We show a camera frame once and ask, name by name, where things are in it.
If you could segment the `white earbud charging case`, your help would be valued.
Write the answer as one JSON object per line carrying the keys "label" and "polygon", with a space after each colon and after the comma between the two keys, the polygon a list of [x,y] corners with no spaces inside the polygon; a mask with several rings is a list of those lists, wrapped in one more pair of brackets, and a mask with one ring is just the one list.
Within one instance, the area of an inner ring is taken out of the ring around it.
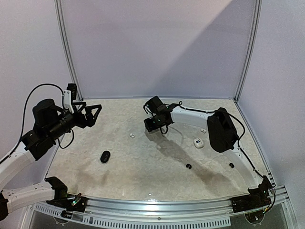
{"label": "white earbud charging case", "polygon": [[204,147],[204,142],[200,138],[196,138],[193,141],[193,144],[196,148],[200,149]]}

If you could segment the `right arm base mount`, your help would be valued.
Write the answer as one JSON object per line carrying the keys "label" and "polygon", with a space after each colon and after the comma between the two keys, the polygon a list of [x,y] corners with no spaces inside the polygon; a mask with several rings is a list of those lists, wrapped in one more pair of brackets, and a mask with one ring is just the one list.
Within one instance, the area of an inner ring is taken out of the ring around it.
{"label": "right arm base mount", "polygon": [[257,188],[248,189],[249,194],[230,199],[233,213],[253,210],[267,206],[263,214],[268,212],[275,204],[275,188],[267,176],[263,176],[262,182]]}

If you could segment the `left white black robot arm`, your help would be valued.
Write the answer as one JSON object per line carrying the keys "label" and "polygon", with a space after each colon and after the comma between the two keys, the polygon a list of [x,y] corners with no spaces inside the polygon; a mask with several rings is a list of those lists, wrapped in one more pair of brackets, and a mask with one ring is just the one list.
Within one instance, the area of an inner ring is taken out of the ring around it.
{"label": "left white black robot arm", "polygon": [[93,127],[101,110],[100,104],[88,106],[85,102],[76,102],[71,112],[64,111],[53,99],[44,99],[33,107],[33,129],[23,135],[0,161],[1,220],[17,209],[41,201],[67,210],[84,210],[85,202],[74,204],[67,186],[57,177],[18,189],[5,189],[5,186],[25,167],[41,159],[62,135],[71,133],[74,127]]}

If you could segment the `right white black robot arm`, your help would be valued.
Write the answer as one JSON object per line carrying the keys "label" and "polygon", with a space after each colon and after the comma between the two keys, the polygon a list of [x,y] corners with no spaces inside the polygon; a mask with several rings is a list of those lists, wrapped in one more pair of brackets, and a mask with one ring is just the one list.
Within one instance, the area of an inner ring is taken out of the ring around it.
{"label": "right white black robot arm", "polygon": [[225,108],[204,111],[184,107],[181,102],[165,104],[155,96],[143,105],[143,109],[149,115],[144,120],[148,132],[168,128],[169,125],[176,123],[207,130],[211,148],[224,154],[243,177],[250,193],[246,198],[250,208],[258,207],[269,193],[275,194],[269,178],[256,169],[241,147],[242,136],[238,135],[233,123],[238,119]]}

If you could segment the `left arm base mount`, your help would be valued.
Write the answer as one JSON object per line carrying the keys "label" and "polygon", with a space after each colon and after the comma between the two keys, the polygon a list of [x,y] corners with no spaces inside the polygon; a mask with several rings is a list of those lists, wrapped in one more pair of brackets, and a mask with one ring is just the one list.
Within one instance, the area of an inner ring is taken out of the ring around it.
{"label": "left arm base mount", "polygon": [[47,204],[63,208],[66,211],[85,212],[88,198],[81,194],[69,194],[67,186],[57,177],[48,177],[45,181],[51,185],[54,191],[54,198],[46,200]]}

